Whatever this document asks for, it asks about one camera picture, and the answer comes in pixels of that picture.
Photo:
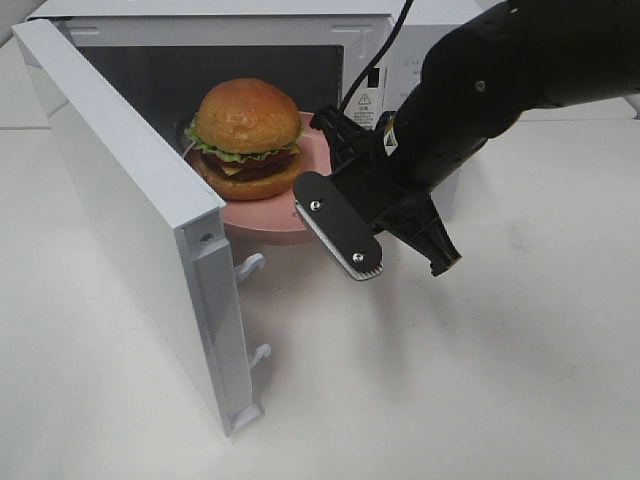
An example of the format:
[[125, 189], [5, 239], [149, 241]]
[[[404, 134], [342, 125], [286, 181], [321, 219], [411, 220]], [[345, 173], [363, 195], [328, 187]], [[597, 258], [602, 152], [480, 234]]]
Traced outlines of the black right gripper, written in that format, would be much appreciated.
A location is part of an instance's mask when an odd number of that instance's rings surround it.
[[369, 130], [329, 105], [313, 115], [312, 128], [327, 141], [330, 180], [374, 234], [387, 231], [409, 245], [429, 260], [434, 276], [460, 260], [429, 190], [401, 180], [403, 164], [389, 160], [399, 150], [392, 118]]

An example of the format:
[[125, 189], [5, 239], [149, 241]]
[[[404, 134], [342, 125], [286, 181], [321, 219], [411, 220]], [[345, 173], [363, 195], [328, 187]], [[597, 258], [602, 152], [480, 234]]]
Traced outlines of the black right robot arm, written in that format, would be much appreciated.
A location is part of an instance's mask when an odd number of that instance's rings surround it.
[[384, 231], [440, 275], [460, 255], [431, 198], [438, 185], [525, 111], [638, 90], [637, 2], [500, 2], [429, 50], [418, 85], [376, 128], [331, 106], [313, 116], [331, 173], [298, 177], [296, 209], [356, 280], [380, 274]]

